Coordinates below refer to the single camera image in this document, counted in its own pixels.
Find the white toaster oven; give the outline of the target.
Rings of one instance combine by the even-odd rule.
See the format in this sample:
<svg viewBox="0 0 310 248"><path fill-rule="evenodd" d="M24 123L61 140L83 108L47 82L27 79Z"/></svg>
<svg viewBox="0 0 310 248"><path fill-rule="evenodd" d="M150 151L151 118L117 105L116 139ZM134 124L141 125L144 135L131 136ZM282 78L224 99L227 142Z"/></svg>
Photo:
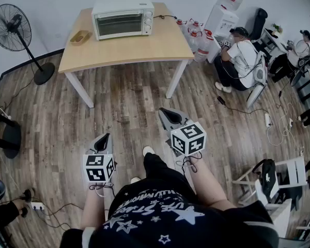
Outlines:
<svg viewBox="0 0 310 248"><path fill-rule="evenodd" d="M94 15L107 12L143 10L143 33L138 36L148 36L152 33L154 5L150 0L98 0L91 12L91 19L95 30Z"/></svg>

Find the person's right forearm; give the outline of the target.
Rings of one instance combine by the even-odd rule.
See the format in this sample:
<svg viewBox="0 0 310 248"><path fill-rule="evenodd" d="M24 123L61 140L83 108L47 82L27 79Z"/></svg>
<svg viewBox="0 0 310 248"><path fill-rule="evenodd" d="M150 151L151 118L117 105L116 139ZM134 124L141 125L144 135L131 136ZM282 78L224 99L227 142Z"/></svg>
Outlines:
<svg viewBox="0 0 310 248"><path fill-rule="evenodd" d="M210 171L202 156L186 158L187 166L199 201L222 211L236 208L227 198L222 186Z"/></svg>

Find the black office chair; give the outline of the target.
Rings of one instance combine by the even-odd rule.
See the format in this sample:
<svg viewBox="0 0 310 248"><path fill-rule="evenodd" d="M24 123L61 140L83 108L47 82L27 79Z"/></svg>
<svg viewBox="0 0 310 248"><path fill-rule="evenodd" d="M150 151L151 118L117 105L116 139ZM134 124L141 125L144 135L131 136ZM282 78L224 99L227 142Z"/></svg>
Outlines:
<svg viewBox="0 0 310 248"><path fill-rule="evenodd" d="M249 36L249 39L251 41L257 41L261 37L267 17L268 17L267 12L262 8L258 8L255 15L253 30Z"/></svg>

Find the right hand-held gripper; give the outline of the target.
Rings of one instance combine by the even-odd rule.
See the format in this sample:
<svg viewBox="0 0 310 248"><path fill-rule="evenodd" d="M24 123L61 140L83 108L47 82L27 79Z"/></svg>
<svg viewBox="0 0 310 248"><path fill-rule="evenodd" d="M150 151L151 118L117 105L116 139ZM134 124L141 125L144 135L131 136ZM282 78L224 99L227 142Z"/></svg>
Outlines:
<svg viewBox="0 0 310 248"><path fill-rule="evenodd" d="M189 116L174 108L159 108L159 118L163 128L170 131L170 147L178 155L188 157L204 150L206 131L199 122L190 121L180 127L182 122L189 120Z"/></svg>

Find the black standing fan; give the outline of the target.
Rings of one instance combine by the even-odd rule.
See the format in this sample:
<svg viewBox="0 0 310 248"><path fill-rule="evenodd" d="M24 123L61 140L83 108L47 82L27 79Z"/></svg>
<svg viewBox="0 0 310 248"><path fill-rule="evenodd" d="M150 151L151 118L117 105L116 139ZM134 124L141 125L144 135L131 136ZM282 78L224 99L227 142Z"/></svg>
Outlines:
<svg viewBox="0 0 310 248"><path fill-rule="evenodd" d="M54 74L53 63L40 65L29 49L32 40L32 29L25 13L13 4L0 5L0 46L12 52L26 51L36 64L34 73L36 85L45 84Z"/></svg>

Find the white water dispenser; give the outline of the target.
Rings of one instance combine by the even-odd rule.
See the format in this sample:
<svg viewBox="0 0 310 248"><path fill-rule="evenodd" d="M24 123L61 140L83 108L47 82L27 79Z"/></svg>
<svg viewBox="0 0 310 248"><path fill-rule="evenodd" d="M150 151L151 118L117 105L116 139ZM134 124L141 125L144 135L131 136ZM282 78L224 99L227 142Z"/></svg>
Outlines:
<svg viewBox="0 0 310 248"><path fill-rule="evenodd" d="M230 41L230 30L235 28L238 23L238 16L227 10L222 5L215 5L205 24L205 29L211 31L213 41L210 43L207 60L213 63L214 59L219 55L225 41Z"/></svg>

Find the wooden table with white legs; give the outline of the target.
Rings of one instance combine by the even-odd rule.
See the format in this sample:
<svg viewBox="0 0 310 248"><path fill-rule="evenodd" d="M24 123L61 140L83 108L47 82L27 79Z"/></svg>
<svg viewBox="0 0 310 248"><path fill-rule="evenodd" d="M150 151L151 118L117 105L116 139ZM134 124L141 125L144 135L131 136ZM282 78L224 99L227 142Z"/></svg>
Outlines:
<svg viewBox="0 0 310 248"><path fill-rule="evenodd" d="M156 16L149 36L132 36L98 41L92 35L85 43L73 46L67 42L58 73L63 73L88 105L93 100L76 76L78 71L92 68L151 61L177 61L178 65L166 92L171 98L189 60L194 55L176 21L169 16L164 3L154 4Z"/></svg>

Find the white wooden chair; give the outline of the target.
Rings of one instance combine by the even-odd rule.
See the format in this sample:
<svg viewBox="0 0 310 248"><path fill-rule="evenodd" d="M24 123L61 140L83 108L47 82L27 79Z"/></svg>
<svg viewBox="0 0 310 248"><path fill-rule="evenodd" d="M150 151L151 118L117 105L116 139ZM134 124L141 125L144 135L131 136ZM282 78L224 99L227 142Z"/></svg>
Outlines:
<svg viewBox="0 0 310 248"><path fill-rule="evenodd" d="M297 157L286 161L274 162L275 163L275 172L276 172L276 181L275 185L271 191L270 197L272 198L279 192L281 189L300 187L307 185L306 174L305 174L305 166L304 166L304 158ZM258 175L252 173L252 166L249 168L243 175L241 175L237 180L233 180L233 184L238 184L242 187L247 187L249 190L249 194L240 198L238 200L238 204L242 206L246 206L251 203L251 200L256 198L261 201L263 205L269 204L266 200L265 195L261 192L261 185L258 180ZM288 173L288 184L282 184L279 182L277 178L277 171L281 168L285 167Z"/></svg>

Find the clear water jug red cap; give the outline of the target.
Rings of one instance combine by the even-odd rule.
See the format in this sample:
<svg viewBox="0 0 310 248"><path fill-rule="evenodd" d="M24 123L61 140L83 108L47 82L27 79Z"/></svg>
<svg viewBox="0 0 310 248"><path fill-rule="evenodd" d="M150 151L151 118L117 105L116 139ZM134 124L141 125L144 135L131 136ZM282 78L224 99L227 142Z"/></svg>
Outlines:
<svg viewBox="0 0 310 248"><path fill-rule="evenodd" d="M196 31L196 30L190 30L189 29L189 34L188 34L188 45L192 51L193 54L195 54L195 52L198 49L200 40L202 37L202 32L201 31Z"/></svg>
<svg viewBox="0 0 310 248"><path fill-rule="evenodd" d="M183 35L185 36L187 32L187 21L182 21L181 19L178 19L176 23L179 26Z"/></svg>
<svg viewBox="0 0 310 248"><path fill-rule="evenodd" d="M194 54L194 60L198 63L202 63L207 59L210 47L213 44L212 32L208 29L204 29L204 35L199 43L198 49Z"/></svg>
<svg viewBox="0 0 310 248"><path fill-rule="evenodd" d="M190 19L189 20L189 25L188 25L188 32L191 33L191 32L201 32L201 27L203 26L203 23L199 23L198 21L195 21L193 19Z"/></svg>

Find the black bag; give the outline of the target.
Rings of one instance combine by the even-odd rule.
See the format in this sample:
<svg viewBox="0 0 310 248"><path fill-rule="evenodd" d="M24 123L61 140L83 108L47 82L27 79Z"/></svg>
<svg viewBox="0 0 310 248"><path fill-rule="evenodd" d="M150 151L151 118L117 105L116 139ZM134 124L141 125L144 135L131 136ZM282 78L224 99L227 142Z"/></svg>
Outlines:
<svg viewBox="0 0 310 248"><path fill-rule="evenodd" d="M271 191L275 185L276 172L275 163L272 159L263 159L252 169L252 173L258 175L261 192L265 195L267 202L271 201Z"/></svg>

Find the white grey chair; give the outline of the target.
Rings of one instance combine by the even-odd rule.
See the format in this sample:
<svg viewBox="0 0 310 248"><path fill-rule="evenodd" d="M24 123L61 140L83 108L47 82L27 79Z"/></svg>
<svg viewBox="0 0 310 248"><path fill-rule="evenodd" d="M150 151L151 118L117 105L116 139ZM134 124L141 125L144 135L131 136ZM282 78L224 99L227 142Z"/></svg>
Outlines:
<svg viewBox="0 0 310 248"><path fill-rule="evenodd" d="M260 51L257 55L256 65L253 68L252 74L254 77L255 85L247 98L248 109L252 107L268 83L267 59L266 55L262 51Z"/></svg>

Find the person's left forearm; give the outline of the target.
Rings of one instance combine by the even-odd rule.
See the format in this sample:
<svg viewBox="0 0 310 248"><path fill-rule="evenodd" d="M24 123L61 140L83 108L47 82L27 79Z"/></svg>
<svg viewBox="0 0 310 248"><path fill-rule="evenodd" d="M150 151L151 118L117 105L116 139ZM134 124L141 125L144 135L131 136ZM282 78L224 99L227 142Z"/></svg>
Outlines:
<svg viewBox="0 0 310 248"><path fill-rule="evenodd" d="M105 222L104 198L97 191L88 189L81 217L80 229L87 227L98 228Z"/></svg>

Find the small potted plant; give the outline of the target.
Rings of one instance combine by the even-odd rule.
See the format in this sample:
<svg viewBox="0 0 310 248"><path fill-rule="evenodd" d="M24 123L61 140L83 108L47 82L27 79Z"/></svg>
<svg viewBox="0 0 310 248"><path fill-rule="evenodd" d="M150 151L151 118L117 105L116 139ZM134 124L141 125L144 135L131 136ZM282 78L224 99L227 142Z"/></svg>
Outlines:
<svg viewBox="0 0 310 248"><path fill-rule="evenodd" d="M271 33L273 36L277 34L282 34L283 29L280 25L273 23L271 26L273 27L273 31Z"/></svg>

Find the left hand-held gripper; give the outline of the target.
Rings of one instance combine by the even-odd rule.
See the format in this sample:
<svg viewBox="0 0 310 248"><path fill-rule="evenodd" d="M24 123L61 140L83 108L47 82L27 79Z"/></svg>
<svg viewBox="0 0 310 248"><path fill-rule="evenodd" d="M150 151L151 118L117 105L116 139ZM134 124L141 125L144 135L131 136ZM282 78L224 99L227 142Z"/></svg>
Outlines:
<svg viewBox="0 0 310 248"><path fill-rule="evenodd" d="M90 142L88 149L83 154L84 184L111 182L116 169L112 135L106 133L96 137Z"/></svg>

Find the white desk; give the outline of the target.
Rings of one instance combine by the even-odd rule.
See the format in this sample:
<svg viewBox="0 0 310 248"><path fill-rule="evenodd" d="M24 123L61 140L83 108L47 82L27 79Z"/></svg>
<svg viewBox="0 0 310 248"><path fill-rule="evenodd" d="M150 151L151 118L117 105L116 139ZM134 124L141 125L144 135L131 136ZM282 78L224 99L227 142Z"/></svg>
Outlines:
<svg viewBox="0 0 310 248"><path fill-rule="evenodd" d="M288 44L281 38L280 35L272 35L272 32L266 28L263 29L259 39L261 49L266 52L267 58L270 62L281 54L288 53Z"/></svg>

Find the black round-base table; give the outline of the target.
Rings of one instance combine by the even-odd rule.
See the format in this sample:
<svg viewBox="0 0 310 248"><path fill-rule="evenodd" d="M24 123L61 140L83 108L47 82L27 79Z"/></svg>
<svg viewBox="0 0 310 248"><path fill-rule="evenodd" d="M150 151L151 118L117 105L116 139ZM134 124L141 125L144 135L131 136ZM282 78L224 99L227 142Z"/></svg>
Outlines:
<svg viewBox="0 0 310 248"><path fill-rule="evenodd" d="M9 158L15 158L21 147L21 127L16 122L0 114L0 121L6 126L3 131L3 137L0 138L0 148L4 155Z"/></svg>

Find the white glass oven door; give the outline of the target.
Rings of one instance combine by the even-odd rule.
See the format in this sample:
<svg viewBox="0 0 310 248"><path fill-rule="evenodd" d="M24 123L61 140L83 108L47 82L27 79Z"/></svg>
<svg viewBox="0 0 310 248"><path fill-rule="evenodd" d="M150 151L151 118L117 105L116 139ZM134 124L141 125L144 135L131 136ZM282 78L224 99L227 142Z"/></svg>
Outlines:
<svg viewBox="0 0 310 248"><path fill-rule="evenodd" d="M143 10L125 10L94 15L98 40L137 36L143 33Z"/></svg>

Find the person's black star-print shirt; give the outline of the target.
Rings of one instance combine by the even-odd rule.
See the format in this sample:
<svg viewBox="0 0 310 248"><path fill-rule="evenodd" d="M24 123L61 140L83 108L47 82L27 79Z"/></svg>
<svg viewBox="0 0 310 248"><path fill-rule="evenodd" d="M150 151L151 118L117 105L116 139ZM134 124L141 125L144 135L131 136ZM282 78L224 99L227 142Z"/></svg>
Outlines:
<svg viewBox="0 0 310 248"><path fill-rule="evenodd" d="M70 229L60 248L278 248L261 202L219 210L195 204L159 179L143 179L114 198L100 227Z"/></svg>

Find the tan food tray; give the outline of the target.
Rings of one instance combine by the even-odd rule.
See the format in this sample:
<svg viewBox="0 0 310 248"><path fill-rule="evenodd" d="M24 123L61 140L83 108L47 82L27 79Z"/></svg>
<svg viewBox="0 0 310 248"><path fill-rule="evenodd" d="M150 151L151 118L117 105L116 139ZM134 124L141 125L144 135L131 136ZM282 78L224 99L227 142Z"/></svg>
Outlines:
<svg viewBox="0 0 310 248"><path fill-rule="evenodd" d="M92 36L92 32L88 30L80 30L70 39L70 43L74 46L82 45Z"/></svg>

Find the person's black trouser leg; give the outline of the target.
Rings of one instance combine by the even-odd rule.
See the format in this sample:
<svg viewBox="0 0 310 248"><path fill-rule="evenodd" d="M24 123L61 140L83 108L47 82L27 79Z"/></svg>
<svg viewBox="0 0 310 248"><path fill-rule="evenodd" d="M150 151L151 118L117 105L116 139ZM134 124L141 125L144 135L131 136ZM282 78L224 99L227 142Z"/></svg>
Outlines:
<svg viewBox="0 0 310 248"><path fill-rule="evenodd" d="M169 168L157 154L151 152L145 154L144 168L147 178L163 180L177 191L194 194L186 177L175 169Z"/></svg>

